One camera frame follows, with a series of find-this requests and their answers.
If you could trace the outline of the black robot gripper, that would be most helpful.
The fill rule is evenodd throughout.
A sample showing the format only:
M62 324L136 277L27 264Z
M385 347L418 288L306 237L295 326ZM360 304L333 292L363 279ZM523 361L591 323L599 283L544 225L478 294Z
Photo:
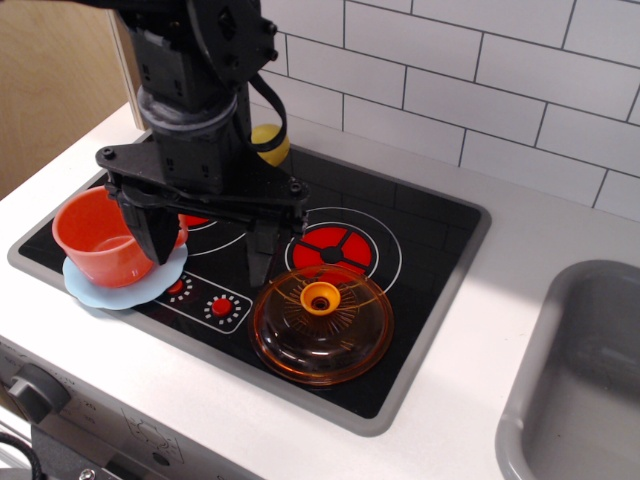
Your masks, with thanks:
M205 129L155 126L148 142L101 148L108 191L146 257L164 265L180 232L179 214L250 223L249 283L262 286L278 251L279 228L307 226L308 187L280 168L287 126L259 127L235 112Z

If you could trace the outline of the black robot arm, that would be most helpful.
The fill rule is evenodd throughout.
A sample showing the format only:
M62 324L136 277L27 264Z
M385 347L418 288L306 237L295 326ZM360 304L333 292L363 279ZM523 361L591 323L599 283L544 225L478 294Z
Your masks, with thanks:
M285 108L261 78L278 54L276 25L256 1L109 1L141 77L137 104L148 143L101 149L97 163L145 255L167 261L180 215L241 223L249 281L265 283L280 244L306 227L307 186L268 164L280 128L253 141L248 94Z

